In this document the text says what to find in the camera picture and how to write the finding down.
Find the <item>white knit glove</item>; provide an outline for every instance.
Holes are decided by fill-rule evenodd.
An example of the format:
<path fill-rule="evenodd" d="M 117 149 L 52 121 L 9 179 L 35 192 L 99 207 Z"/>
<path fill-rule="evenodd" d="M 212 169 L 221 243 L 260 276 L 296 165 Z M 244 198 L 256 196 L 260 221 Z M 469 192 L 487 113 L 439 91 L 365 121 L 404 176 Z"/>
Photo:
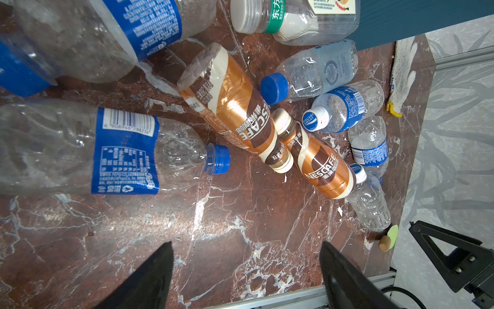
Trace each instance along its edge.
<path fill-rule="evenodd" d="M 391 95 L 386 110 L 400 118 L 403 103 L 407 99 L 410 88 L 415 81 L 415 71 L 410 72 L 412 61 L 417 52 L 415 37 L 396 41 L 395 61 L 391 71 Z"/>

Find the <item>green bottle label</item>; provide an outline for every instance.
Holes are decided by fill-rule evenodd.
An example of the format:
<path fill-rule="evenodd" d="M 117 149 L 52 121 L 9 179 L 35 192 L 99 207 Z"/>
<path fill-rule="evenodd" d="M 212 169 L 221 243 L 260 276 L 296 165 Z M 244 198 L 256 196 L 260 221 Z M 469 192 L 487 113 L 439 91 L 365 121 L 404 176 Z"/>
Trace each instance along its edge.
<path fill-rule="evenodd" d="M 264 33 L 277 33 L 285 18 L 285 0 L 271 0 L 271 14 Z"/>

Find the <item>blue bottle label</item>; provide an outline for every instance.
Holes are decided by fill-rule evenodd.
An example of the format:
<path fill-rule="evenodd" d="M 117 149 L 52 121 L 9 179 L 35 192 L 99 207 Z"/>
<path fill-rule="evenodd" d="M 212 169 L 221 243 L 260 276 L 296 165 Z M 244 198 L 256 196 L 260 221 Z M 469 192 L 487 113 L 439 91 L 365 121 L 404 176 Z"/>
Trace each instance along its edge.
<path fill-rule="evenodd" d="M 353 127 L 362 119 L 366 106 L 360 92 L 352 87 L 343 86 L 331 90 L 329 93 L 339 96 L 346 105 L 346 122 L 341 130 L 336 133 L 343 132 Z"/>
<path fill-rule="evenodd" d="M 352 147 L 355 162 L 366 166 L 378 166 L 388 158 L 388 144 L 386 140 L 373 149 L 358 149 Z"/>
<path fill-rule="evenodd" d="M 156 194 L 154 116 L 99 108 L 91 183 L 93 194 Z"/>
<path fill-rule="evenodd" d="M 352 44 L 340 40 L 315 48 L 319 74 L 323 81 L 323 93 L 349 83 L 353 76 Z"/>
<path fill-rule="evenodd" d="M 103 0 L 120 25 L 139 61 L 182 36 L 174 0 Z"/>

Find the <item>blue bottle cap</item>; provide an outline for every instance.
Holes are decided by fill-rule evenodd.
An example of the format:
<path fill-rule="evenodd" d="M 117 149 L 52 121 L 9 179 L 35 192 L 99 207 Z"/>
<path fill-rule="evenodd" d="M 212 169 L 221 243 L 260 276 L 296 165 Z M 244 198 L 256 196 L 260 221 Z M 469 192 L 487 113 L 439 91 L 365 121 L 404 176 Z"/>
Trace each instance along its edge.
<path fill-rule="evenodd" d="M 288 81 L 281 73 L 269 74 L 261 81 L 261 95 L 269 105 L 277 104 L 288 96 Z"/>
<path fill-rule="evenodd" d="M 19 96 L 31 96 L 51 84 L 38 76 L 0 41 L 0 86 Z"/>
<path fill-rule="evenodd" d="M 206 146 L 206 166 L 209 175 L 220 175 L 230 169 L 230 151 L 228 147 L 209 143 Z"/>

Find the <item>black metal bracket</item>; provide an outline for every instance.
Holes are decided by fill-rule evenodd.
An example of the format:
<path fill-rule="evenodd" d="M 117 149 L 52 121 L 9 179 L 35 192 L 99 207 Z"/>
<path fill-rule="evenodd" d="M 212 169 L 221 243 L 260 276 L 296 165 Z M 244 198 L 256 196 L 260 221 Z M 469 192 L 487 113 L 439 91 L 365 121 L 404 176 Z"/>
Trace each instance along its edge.
<path fill-rule="evenodd" d="M 494 251 L 482 246 L 478 239 L 422 221 L 410 222 L 415 240 L 426 253 L 453 292 L 462 288 L 473 293 L 482 309 L 494 307 Z M 457 248 L 446 256 L 431 237 Z"/>

